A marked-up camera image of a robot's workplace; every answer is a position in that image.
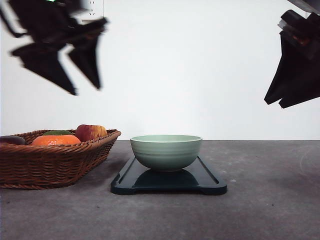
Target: table surface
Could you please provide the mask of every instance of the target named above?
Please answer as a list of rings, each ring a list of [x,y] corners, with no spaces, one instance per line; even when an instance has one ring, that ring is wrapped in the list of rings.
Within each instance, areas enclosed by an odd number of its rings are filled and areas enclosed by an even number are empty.
[[[1,240],[319,240],[320,141],[203,141],[224,195],[116,195],[133,155],[118,140],[75,185],[1,189]]]

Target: ceramic bowl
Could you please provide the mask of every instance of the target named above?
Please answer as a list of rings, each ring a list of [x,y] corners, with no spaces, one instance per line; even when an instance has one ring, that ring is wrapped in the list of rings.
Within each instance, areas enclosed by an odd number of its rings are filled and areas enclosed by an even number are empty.
[[[189,135],[145,135],[130,139],[136,159],[159,172],[174,172],[192,164],[201,142],[201,137]]]

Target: white backdrop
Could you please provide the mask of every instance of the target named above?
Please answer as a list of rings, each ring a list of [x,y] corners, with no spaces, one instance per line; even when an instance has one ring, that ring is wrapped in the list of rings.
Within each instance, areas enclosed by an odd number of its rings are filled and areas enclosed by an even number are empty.
[[[119,139],[191,134],[207,140],[318,140],[320,99],[264,102],[280,57],[285,0],[105,0],[101,91],[60,55],[72,96],[8,52],[30,41],[1,24],[1,134],[103,125]]]

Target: black tray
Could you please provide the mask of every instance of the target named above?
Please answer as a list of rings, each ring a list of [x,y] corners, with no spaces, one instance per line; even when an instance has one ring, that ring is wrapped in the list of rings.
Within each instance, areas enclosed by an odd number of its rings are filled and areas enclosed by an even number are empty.
[[[119,195],[154,191],[221,195],[227,192],[227,184],[199,156],[190,166],[175,172],[153,171],[132,157],[114,178],[110,190]]]

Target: red apple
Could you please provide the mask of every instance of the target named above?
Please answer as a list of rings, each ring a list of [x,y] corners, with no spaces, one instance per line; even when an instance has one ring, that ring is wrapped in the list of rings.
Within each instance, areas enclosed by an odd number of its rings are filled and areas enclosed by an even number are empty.
[[[86,142],[96,138],[105,137],[108,133],[104,126],[82,124],[77,127],[74,135],[80,139],[81,142]]]

